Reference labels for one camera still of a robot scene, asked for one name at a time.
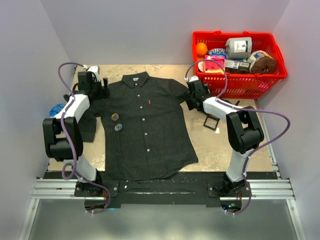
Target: red basket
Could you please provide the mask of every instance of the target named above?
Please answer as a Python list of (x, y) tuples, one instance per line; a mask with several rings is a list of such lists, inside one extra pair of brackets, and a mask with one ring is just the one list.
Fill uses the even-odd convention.
[[(251, 37), (252, 52), (262, 50), (276, 60), (274, 74), (231, 74), (227, 73), (228, 86), (223, 98), (230, 99), (258, 99), (271, 89), (279, 80), (288, 76), (284, 58), (270, 33), (243, 32), (222, 33), (221, 31), (195, 31), (192, 34), (192, 56), (197, 61), (196, 44), (205, 43), (208, 49), (225, 48), (229, 38)], [(212, 94), (218, 95), (225, 87), (225, 78), (221, 73), (201, 72), (195, 66), (195, 75), (208, 84)]]

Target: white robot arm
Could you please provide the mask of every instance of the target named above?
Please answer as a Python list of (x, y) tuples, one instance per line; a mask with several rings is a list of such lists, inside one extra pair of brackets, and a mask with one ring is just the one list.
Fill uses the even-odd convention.
[[(99, 71), (98, 66), (92, 66), (87, 71), (79, 72), (78, 91), (74, 92), (74, 96), (69, 97), (68, 103), (58, 114), (53, 118), (46, 118), (42, 123), (47, 156), (55, 158), (64, 164), (72, 164), (74, 160), (69, 142), (66, 138), (57, 137), (62, 132), (61, 118), (64, 113), (64, 124), (76, 150), (76, 172), (79, 175), (77, 173), (75, 175), (78, 178), (78, 182), (83, 184), (87, 182), (83, 177), (91, 182), (101, 184), (98, 170), (83, 155), (83, 140), (78, 127), (78, 122), (90, 107), (90, 103), (109, 97), (108, 79), (103, 79), (103, 87)], [(92, 187), (92, 185), (87, 187), (92, 193), (99, 193), (99, 190)]]
[(187, 81), (189, 92), (184, 95), (189, 110), (197, 109), (227, 123), (228, 140), (232, 147), (230, 165), (224, 177), (224, 192), (237, 189), (244, 185), (244, 176), (249, 164), (248, 155), (259, 147), (264, 139), (264, 133), (255, 112), (231, 103), (218, 101), (209, 93), (208, 87), (196, 76)]

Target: pinstripe shirt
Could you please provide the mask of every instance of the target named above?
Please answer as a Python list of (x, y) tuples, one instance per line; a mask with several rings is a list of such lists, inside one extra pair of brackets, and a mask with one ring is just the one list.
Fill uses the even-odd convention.
[[(110, 84), (109, 90), (110, 98), (94, 101), (83, 115), (87, 120), (101, 116), (108, 178), (161, 179), (198, 162), (180, 106), (187, 87), (142, 72), (124, 75), (121, 81)], [(117, 120), (112, 119), (115, 113)], [(80, 130), (85, 130), (88, 121), (81, 121)], [(122, 129), (117, 131), (118, 124)], [(82, 134), (84, 140), (93, 139), (95, 127), (92, 129)]]

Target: white wall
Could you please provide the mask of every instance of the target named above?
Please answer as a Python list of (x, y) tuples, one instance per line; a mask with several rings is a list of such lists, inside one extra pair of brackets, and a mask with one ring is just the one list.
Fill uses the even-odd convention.
[[(309, 240), (320, 236), (320, 2), (291, 0), (274, 30), (289, 73), (259, 102), (292, 121), (289, 132), (273, 144), (281, 176), (290, 178)], [(272, 136), (283, 120), (266, 115)]]
[(2, 2), (0, 23), (0, 239), (16, 240), (48, 164), (42, 120), (63, 102), (57, 68), (69, 58), (39, 0)]
[(272, 32), (290, 0), (41, 0), (73, 61), (190, 64), (192, 32)]

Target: table surface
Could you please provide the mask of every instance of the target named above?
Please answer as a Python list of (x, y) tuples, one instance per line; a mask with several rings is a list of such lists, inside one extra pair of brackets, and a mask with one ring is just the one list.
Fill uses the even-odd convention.
[[(150, 76), (159, 78), (175, 79), (184, 85), (187, 85), (184, 79), (189, 65), (99, 65), (100, 76), (107, 77), (109, 83), (118, 82), (123, 75), (141, 73), (147, 71)], [(73, 84), (77, 83), (77, 74), (74, 75)], [(255, 102), (252, 99), (229, 99), (235, 104), (240, 100), (242, 107), (253, 106)], [(206, 116), (197, 110), (188, 110), (187, 104), (181, 104), (184, 114), (184, 120), (187, 127), (192, 145), (198, 156), (199, 162), (185, 166), (181, 171), (223, 171), (229, 166), (232, 148), (228, 142), (227, 125), (225, 121), (220, 120), (218, 128), (213, 131), (203, 126)], [(84, 143), (84, 154), (91, 164), (99, 171), (105, 170), (105, 131), (101, 120), (97, 118), (97, 128), (93, 143)], [(63, 164), (50, 160), (49, 171), (61, 171)], [(272, 165), (268, 149), (262, 148), (256, 152), (250, 161), (248, 171), (268, 172), (272, 171)]]

